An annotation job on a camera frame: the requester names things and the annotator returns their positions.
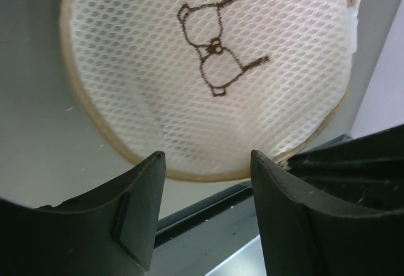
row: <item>black plastic part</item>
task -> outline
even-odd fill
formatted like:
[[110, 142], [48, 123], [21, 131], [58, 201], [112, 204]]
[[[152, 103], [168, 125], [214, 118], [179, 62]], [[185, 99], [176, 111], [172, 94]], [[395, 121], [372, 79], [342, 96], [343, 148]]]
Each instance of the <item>black plastic part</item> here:
[[404, 208], [404, 125], [289, 160], [290, 173], [341, 199]]
[[257, 151], [251, 177], [268, 275], [404, 275], [404, 209], [337, 198]]
[[368, 169], [379, 173], [396, 169], [404, 163], [404, 124], [325, 149], [298, 154], [288, 162], [290, 167], [310, 170]]
[[164, 177], [164, 153], [157, 152], [55, 208], [0, 200], [0, 275], [143, 275]]

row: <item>circular mesh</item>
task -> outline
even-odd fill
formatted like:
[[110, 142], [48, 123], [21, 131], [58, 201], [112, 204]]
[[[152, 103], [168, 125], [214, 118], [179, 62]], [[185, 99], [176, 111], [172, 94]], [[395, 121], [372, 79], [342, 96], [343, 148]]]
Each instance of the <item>circular mesh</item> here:
[[249, 168], [292, 151], [343, 97], [347, 0], [73, 0], [77, 80], [111, 137], [171, 171]]

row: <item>gray surface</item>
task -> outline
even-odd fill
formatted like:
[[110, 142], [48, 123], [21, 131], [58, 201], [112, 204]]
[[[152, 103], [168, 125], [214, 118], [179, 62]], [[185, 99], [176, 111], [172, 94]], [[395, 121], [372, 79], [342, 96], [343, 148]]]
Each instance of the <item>gray surface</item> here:
[[0, 196], [31, 207], [58, 205], [131, 168], [69, 89], [59, 4], [0, 0]]
[[254, 238], [206, 276], [266, 276], [260, 237]]
[[250, 197], [155, 249], [145, 276], [203, 276], [258, 234]]

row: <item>drawing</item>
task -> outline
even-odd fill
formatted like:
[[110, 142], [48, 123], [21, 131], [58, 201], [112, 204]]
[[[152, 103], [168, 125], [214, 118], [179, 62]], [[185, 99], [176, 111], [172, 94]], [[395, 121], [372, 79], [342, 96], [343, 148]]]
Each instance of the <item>drawing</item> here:
[[[263, 56], [243, 65], [230, 49], [222, 46], [223, 25], [220, 11], [236, 1], [238, 0], [223, 0], [194, 8], [184, 4], [177, 14], [186, 41], [198, 52], [202, 78], [214, 97], [226, 96], [228, 86], [247, 71], [270, 60], [268, 56]], [[203, 31], [197, 28], [200, 21], [204, 22]]]

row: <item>white mesh fabric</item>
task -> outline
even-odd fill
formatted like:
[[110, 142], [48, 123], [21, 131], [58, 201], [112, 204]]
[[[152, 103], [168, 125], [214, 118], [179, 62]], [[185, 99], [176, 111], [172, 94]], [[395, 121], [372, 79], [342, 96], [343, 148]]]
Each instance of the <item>white mesh fabric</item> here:
[[94, 106], [139, 157], [163, 150], [169, 170], [214, 176], [248, 169], [252, 149], [291, 151], [349, 81], [347, 0], [74, 0], [71, 11]]

